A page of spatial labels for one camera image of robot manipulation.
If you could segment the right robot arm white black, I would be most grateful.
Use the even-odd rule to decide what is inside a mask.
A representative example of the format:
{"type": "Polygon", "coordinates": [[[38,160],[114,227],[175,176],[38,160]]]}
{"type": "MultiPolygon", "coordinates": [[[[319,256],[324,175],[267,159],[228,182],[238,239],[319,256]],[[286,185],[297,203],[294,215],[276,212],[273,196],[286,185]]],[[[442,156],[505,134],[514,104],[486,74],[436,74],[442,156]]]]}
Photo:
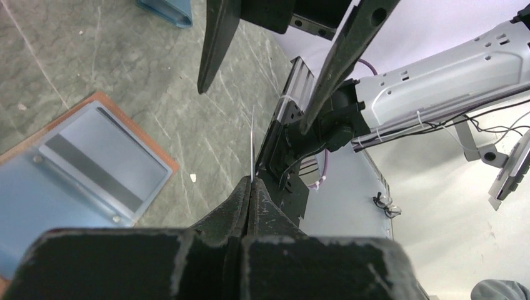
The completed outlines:
{"type": "Polygon", "coordinates": [[[439,54],[352,84],[354,103],[345,112],[325,113],[324,107],[342,88],[347,76],[379,32],[397,1],[361,1],[337,34],[322,66],[296,134],[309,139],[305,158],[331,145],[336,128],[358,136],[403,123],[413,112],[455,113],[486,96],[507,96],[509,89],[529,84],[529,14],[519,11],[477,38],[439,54]]]}

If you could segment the brown card holder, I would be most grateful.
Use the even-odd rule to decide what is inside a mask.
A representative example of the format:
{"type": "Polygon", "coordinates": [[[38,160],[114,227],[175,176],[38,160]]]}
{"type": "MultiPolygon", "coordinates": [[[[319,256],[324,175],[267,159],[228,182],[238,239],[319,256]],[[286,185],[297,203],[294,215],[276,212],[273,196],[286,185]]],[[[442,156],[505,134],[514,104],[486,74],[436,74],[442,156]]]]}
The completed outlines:
{"type": "Polygon", "coordinates": [[[177,162],[95,92],[1,155],[1,276],[55,228],[130,228],[177,162]]]}

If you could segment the white thin credit card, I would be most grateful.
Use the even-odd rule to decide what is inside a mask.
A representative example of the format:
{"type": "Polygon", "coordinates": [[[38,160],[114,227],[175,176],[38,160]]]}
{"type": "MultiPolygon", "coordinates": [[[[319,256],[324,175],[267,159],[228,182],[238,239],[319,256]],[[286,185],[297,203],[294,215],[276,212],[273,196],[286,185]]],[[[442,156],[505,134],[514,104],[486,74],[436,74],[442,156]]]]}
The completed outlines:
{"type": "Polygon", "coordinates": [[[255,172],[255,155],[254,155],[254,107],[251,111],[250,133],[249,133],[249,152],[250,152],[250,177],[251,182],[254,182],[255,172]]]}

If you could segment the grey striped credit card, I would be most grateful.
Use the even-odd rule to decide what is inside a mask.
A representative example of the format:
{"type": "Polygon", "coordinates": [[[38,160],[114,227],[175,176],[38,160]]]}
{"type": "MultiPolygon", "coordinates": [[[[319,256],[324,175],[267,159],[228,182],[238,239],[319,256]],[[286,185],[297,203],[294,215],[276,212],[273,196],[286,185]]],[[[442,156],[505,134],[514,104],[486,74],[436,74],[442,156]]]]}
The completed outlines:
{"type": "Polygon", "coordinates": [[[47,133],[38,151],[108,208],[115,223],[134,225],[167,182],[172,169],[94,101],[47,133]]]}

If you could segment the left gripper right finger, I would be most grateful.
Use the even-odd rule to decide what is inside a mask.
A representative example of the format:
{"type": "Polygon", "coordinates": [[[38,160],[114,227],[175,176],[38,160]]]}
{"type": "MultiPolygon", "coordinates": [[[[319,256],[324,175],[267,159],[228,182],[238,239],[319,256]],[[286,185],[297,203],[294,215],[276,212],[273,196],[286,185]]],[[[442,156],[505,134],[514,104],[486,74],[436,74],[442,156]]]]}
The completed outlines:
{"type": "Polygon", "coordinates": [[[309,237],[255,179],[242,240],[243,299],[426,299],[402,247],[380,237],[309,237]]]}

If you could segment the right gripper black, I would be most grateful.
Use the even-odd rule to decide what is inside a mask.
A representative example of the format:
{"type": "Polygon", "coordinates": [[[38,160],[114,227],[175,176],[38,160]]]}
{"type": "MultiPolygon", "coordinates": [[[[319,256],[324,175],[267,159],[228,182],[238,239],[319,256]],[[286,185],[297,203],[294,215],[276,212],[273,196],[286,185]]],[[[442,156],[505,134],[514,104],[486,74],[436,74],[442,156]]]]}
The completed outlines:
{"type": "MultiPolygon", "coordinates": [[[[206,93],[213,83],[240,17],[278,34],[286,33],[291,26],[330,41],[350,4],[350,0],[207,0],[198,93],[206,93]]],[[[301,134],[308,133],[326,101],[352,73],[398,4],[399,0],[367,0],[353,7],[326,56],[301,119],[301,134]]]]}

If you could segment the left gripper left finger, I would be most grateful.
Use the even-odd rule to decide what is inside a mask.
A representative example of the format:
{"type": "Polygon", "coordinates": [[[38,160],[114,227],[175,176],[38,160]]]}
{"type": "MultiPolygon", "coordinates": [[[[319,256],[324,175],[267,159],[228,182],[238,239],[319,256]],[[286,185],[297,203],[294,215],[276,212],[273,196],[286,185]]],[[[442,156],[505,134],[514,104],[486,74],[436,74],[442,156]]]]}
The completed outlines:
{"type": "Polygon", "coordinates": [[[28,248],[3,299],[239,299],[252,181],[188,228],[57,228],[28,248]]]}

